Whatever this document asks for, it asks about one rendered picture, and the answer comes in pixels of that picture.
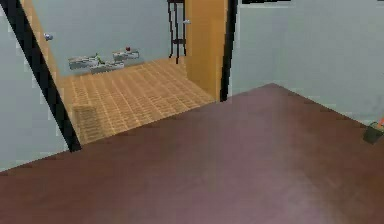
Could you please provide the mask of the dark grey plant pot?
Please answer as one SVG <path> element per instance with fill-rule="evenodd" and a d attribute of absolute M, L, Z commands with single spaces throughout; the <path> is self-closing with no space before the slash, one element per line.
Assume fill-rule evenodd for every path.
<path fill-rule="evenodd" d="M 373 122 L 365 130 L 363 140 L 370 144 L 375 144 L 384 135 L 384 126 Z"/>

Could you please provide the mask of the grey low wall shelf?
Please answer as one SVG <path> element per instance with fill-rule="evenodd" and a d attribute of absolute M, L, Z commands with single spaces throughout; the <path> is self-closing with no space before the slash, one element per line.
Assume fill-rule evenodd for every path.
<path fill-rule="evenodd" d="M 87 68 L 92 74 L 104 73 L 123 69 L 127 60 L 138 59 L 140 53 L 138 49 L 131 49 L 130 51 L 123 50 L 113 52 L 112 57 L 112 61 L 104 61 L 100 55 L 96 53 L 94 56 L 70 58 L 68 64 L 71 70 Z"/>

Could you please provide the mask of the black framed wall picture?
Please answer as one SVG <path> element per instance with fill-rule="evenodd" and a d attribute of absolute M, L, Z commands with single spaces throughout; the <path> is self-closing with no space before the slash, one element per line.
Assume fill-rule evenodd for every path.
<path fill-rule="evenodd" d="M 291 2 L 292 0 L 241 0 L 242 4 L 275 4 L 280 2 Z"/>

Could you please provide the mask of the orange wooden room door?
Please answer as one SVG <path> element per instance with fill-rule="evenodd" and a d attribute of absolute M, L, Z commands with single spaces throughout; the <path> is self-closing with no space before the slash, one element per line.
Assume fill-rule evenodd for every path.
<path fill-rule="evenodd" d="M 187 77 L 220 100 L 228 0 L 185 0 Z"/>

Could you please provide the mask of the black tall thin stand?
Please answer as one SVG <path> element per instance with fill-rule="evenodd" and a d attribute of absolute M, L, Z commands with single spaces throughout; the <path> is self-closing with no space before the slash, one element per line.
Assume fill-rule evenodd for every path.
<path fill-rule="evenodd" d="M 169 57 L 175 58 L 175 63 L 187 54 L 186 49 L 186 19 L 185 0 L 167 0 L 168 23 L 170 32 Z"/>

